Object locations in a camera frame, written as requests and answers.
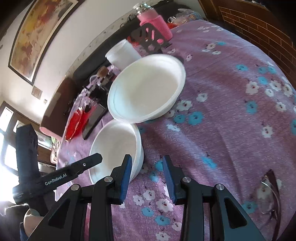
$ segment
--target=abstract painting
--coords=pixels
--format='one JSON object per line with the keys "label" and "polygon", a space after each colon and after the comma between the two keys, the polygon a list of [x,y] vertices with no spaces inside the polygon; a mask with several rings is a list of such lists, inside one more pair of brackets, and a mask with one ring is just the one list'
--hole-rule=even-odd
{"label": "abstract painting", "polygon": [[33,85],[41,60],[77,0],[35,0],[24,17],[12,45],[8,67]]}

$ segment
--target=small white bowl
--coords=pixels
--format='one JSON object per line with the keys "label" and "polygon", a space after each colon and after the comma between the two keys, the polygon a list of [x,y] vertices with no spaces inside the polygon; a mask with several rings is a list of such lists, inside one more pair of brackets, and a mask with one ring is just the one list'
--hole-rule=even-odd
{"label": "small white bowl", "polygon": [[94,153],[101,154],[103,160],[100,164],[89,169],[92,184],[109,176],[114,167],[121,166],[125,154],[132,156],[131,182],[140,172],[144,160],[138,127],[119,120],[110,121],[94,139],[89,155]]}
{"label": "small white bowl", "polygon": [[126,67],[111,85],[108,109],[114,119],[141,123],[168,112],[183,90],[184,65],[175,57],[152,54]]}

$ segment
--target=white cup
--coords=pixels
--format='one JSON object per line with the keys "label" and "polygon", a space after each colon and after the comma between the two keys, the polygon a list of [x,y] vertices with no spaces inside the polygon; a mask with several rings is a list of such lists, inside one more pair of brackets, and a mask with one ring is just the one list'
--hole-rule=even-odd
{"label": "white cup", "polygon": [[112,47],[105,55],[108,61],[120,70],[141,58],[132,44],[126,39],[121,40]]}

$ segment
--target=purple floral tablecloth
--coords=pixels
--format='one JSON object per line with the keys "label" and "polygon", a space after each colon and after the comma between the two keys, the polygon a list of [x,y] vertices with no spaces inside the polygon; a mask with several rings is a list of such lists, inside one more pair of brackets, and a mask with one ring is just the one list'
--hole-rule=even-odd
{"label": "purple floral tablecloth", "polygon": [[[295,90],[265,53],[219,26],[198,20],[172,32],[172,45],[164,53],[184,60],[185,87],[167,114],[138,124],[144,165],[124,204],[112,206],[115,240],[179,240],[183,206],[172,205],[168,197],[165,154],[197,182],[224,184],[270,240],[275,221],[258,206],[270,192],[257,187],[273,169],[282,204],[281,234],[296,210]],[[70,116],[87,102],[82,91]],[[65,142],[63,137],[57,168],[88,156],[95,136],[111,119],[107,113],[86,141],[80,136]],[[74,183],[91,185],[88,172],[59,187],[56,199]]]}

